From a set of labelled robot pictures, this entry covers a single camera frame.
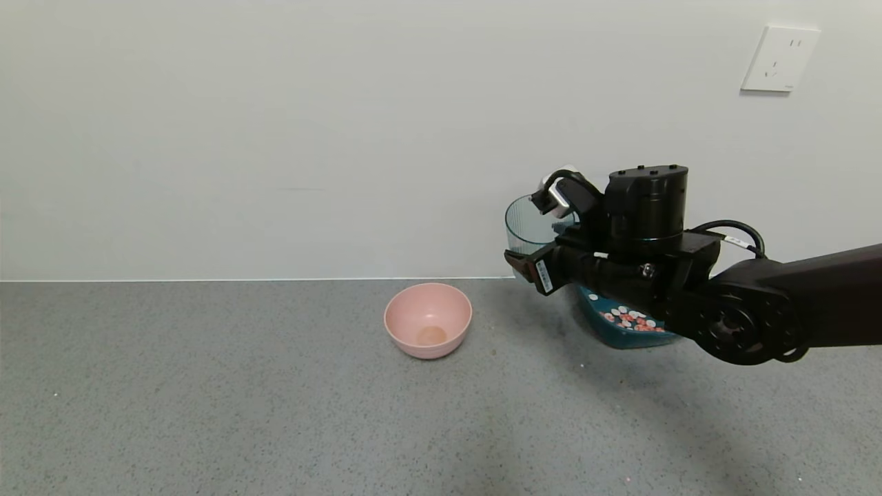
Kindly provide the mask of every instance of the wall outlet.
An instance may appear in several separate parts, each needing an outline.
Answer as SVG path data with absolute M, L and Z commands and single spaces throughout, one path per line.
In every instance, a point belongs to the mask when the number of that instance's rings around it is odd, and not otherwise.
M 820 35 L 817 29 L 766 26 L 741 89 L 793 91 Z

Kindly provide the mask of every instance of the gray countertop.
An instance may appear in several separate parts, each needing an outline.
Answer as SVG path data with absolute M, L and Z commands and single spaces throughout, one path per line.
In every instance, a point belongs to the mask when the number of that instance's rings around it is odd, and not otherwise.
M 422 362 L 382 321 L 412 283 L 0 285 L 0 494 L 879 494 L 882 348 L 621 351 L 453 281 L 469 335 Z

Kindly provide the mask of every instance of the pink bowl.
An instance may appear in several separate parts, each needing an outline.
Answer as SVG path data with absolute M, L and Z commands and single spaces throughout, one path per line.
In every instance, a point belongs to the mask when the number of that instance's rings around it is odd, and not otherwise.
M 383 320 L 392 340 L 408 355 L 441 358 L 466 338 L 472 304 L 453 286 L 426 282 L 395 295 Z

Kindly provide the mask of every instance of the screw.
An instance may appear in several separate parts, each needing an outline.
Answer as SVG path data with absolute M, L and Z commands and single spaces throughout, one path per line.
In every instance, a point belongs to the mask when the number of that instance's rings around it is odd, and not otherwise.
M 643 264 L 640 266 L 640 275 L 645 279 L 652 279 L 655 275 L 655 266 L 652 264 Z

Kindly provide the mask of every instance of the clear plastic cup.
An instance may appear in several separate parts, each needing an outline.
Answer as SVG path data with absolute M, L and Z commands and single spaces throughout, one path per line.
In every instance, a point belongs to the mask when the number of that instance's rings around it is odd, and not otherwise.
M 570 213 L 563 219 L 557 219 L 551 214 L 542 215 L 530 202 L 530 195 L 522 196 L 505 210 L 508 249 L 529 255 L 554 241 L 558 234 L 575 223 L 576 214 Z M 515 277 L 523 279 L 516 271 L 512 272 Z

